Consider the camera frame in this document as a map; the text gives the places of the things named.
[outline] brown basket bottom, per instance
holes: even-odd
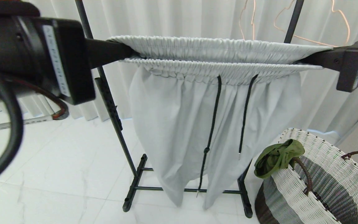
[[[262,224],[280,224],[271,213],[269,207],[266,205],[266,199],[263,194],[263,183],[259,188],[259,192],[255,200],[255,213],[260,223]]]

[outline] rack pole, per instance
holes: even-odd
[[[290,25],[288,26],[287,34],[285,35],[284,43],[290,44],[294,36],[295,28],[298,23],[299,16],[302,11],[304,0],[296,0],[294,12],[292,13]]]
[[[89,39],[93,39],[91,26],[89,25],[88,17],[86,16],[84,3],[82,0],[75,0],[78,14],[80,15],[82,27],[84,29],[85,36]],[[110,120],[112,122],[112,125],[114,126],[115,132],[117,133],[117,137],[121,143],[122,150],[124,151],[126,160],[128,161],[129,167],[131,168],[131,171],[133,173],[134,177],[138,177],[138,173],[136,172],[135,165],[132,161],[131,154],[129,153],[128,146],[125,143],[124,136],[122,135],[122,124],[121,120],[118,117],[117,113],[117,107],[114,104],[114,100],[111,95],[110,88],[108,86],[106,74],[103,70],[103,67],[98,67],[98,73],[100,78],[95,78],[95,82],[98,86],[98,89],[100,91],[100,94],[103,98],[103,102],[106,106],[106,109],[108,111],[108,115],[110,116]]]

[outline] clothing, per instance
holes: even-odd
[[[168,197],[180,206],[183,190],[203,163],[221,78],[219,103],[203,174],[204,209],[244,172],[301,107],[300,71],[286,65],[327,47],[185,37],[112,37],[140,57],[129,89],[135,131]],[[244,106],[251,79],[242,152]]]
[[[279,169],[287,169],[289,164],[294,167],[294,162],[291,159],[304,153],[303,145],[294,139],[268,146],[256,160],[254,174],[265,179]]]

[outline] white and gray woven basket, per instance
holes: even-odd
[[[300,156],[310,174],[312,191],[301,166],[282,169],[263,181],[255,201],[261,223],[358,224],[358,164],[337,147],[309,132],[287,129],[279,143],[296,139],[305,148]]]

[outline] gray stripe on basket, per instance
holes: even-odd
[[[300,159],[309,170],[313,183],[313,193],[321,201],[324,207],[342,224],[357,224],[357,204],[349,195],[348,191],[321,166],[314,163],[306,156],[300,156]],[[305,180],[306,176],[298,164],[295,164],[294,171],[300,175],[302,180]]]
[[[277,185],[272,177],[266,178],[263,181],[263,186],[266,205],[270,208],[271,213],[279,223],[304,224],[277,189]]]
[[[274,218],[269,207],[266,205],[266,199],[263,193],[263,184],[259,188],[259,192],[255,199],[255,213],[260,223],[280,224]]]

